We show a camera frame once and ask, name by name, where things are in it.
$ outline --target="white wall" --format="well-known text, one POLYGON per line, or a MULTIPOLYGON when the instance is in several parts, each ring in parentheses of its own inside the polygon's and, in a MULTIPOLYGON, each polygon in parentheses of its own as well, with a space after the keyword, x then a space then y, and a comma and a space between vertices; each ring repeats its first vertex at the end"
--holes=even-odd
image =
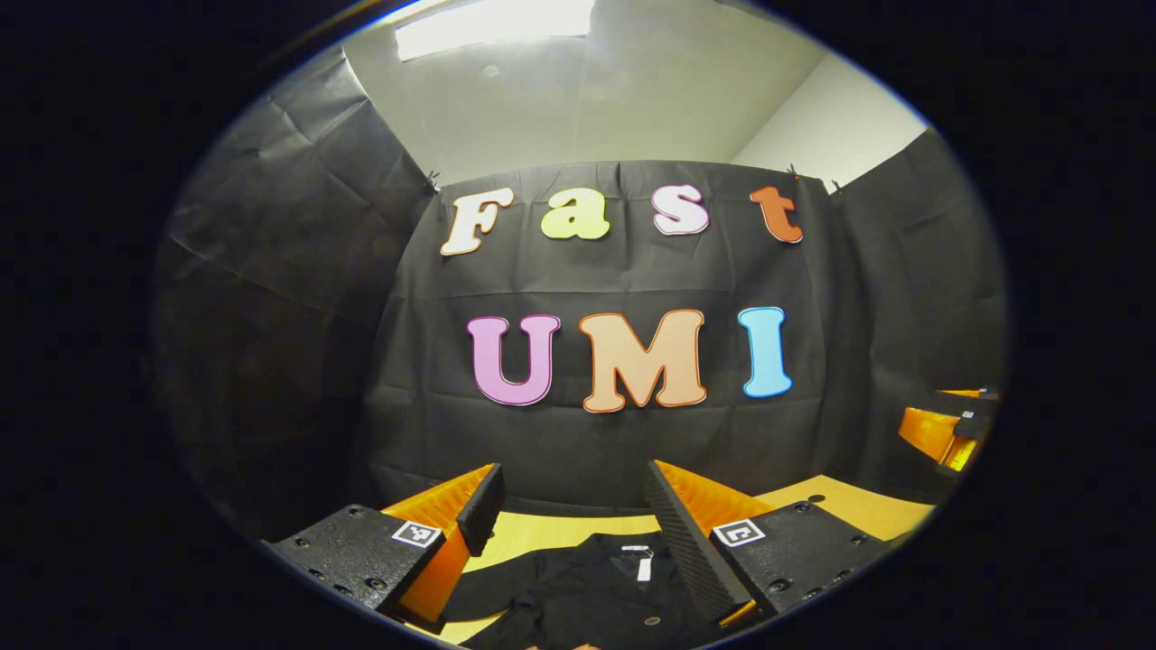
POLYGON ((820 61, 734 164, 851 183, 899 153, 927 128, 924 119, 853 64, 832 53, 820 61))

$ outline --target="purple letter u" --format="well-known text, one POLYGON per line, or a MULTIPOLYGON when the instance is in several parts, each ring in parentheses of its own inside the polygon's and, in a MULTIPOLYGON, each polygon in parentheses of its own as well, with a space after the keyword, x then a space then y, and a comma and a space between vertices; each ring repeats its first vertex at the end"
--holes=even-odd
POLYGON ((502 335, 510 330, 505 318, 483 316, 466 326, 474 338, 474 381, 482 394, 498 404, 528 406, 550 392, 554 368, 550 361, 554 332, 562 327, 556 316, 527 316, 521 331, 529 335, 529 377, 520 384, 502 375, 502 335))

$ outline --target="black fabric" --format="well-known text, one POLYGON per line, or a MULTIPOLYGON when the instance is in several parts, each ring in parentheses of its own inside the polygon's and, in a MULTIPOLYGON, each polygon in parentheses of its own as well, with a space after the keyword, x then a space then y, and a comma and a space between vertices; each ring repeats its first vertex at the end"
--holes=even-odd
POLYGON ((839 228, 821 182, 738 165, 602 162, 521 170, 445 187, 429 205, 398 268, 365 394, 366 460, 385 502, 502 463, 507 510, 553 515, 625 514, 645 508, 645 463, 662 458, 749 494, 788 486, 855 461, 849 438, 866 412, 867 311, 849 234, 839 228), (665 236, 651 194, 670 184, 703 194, 710 226, 665 236), (771 237, 750 193, 768 185, 794 201, 805 237, 771 237), (443 257, 453 201, 511 187, 481 246, 443 257), (599 241, 550 239, 541 231, 547 200, 569 187, 606 195, 610 231, 599 241), (764 399, 743 393, 750 378, 746 308, 778 306, 790 391, 764 399), (705 401, 666 408, 653 399, 593 414, 590 340, 578 322, 625 316, 644 344, 674 309, 705 316, 699 372, 705 401), (490 401, 474 383, 468 320, 499 316, 510 381, 528 372, 521 318, 550 313, 549 394, 527 407, 490 401))
POLYGON ((956 478, 896 435, 935 390, 1000 386, 1007 289, 990 216, 933 131, 833 197, 870 317, 870 406, 855 463, 833 473, 899 498, 940 502, 956 478))
POLYGON ((334 49, 253 102, 178 199, 156 271, 157 387, 184 463, 249 534, 376 502, 350 479, 350 431, 423 185, 334 49))
POLYGON ((593 534, 571 548, 534 551, 464 574, 445 618, 474 620, 503 610, 505 614, 460 645, 572 650, 590 643, 605 649, 682 650, 724 636, 696 613, 659 532, 593 534), (649 546, 653 552, 649 582, 637 579, 638 561, 646 554, 623 546, 649 546))

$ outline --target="black shirt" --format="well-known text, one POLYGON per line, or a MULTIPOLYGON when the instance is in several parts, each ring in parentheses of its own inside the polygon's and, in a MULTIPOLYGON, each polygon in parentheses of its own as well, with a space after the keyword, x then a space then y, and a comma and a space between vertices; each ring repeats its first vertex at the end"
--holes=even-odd
POLYGON ((506 608, 461 645, 572 650, 590 643, 601 650, 684 650, 722 636, 716 623, 695 611, 659 532, 593 534, 575 547, 533 551, 464 574, 444 615, 464 621, 506 608), (623 546, 653 552, 649 581, 638 579, 649 553, 623 546))

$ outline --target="table surface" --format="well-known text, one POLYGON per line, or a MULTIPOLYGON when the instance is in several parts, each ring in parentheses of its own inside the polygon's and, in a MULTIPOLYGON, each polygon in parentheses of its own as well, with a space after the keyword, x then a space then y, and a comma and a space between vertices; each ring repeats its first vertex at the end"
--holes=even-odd
MULTIPOLYGON (((815 503, 816 505, 882 540, 890 540, 911 531, 934 508, 925 503, 891 498, 823 475, 756 495, 755 498, 780 508, 816 495, 823 496, 822 501, 815 503)), ((480 557, 470 557, 465 570, 468 573, 497 564, 539 548, 577 546, 593 533, 636 534, 657 530, 659 530, 659 525, 653 515, 638 517, 541 517, 499 512, 497 522, 494 524, 494 537, 486 545, 486 551, 480 557)), ((497 613, 474 621, 446 623, 442 634, 437 635, 436 638, 454 644, 460 643, 501 615, 502 613, 497 613)), ((420 628, 408 626, 408 623, 407 627, 421 634, 435 636, 420 628)))

